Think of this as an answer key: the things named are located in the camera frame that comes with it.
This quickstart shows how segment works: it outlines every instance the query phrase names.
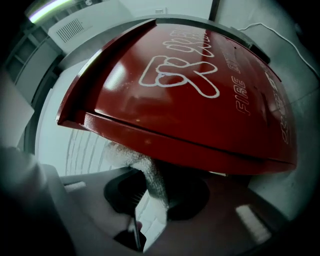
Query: red fire extinguisher cover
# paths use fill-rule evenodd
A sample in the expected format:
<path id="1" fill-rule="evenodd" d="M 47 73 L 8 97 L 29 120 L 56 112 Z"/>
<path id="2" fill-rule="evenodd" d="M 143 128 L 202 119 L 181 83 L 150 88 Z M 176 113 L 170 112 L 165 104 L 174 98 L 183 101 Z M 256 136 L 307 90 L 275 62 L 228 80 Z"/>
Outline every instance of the red fire extinguisher cover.
<path id="1" fill-rule="evenodd" d="M 56 119 L 207 171 L 297 164 L 294 117 L 277 75 L 237 42 L 192 26 L 152 19 L 109 42 L 74 79 Z"/>

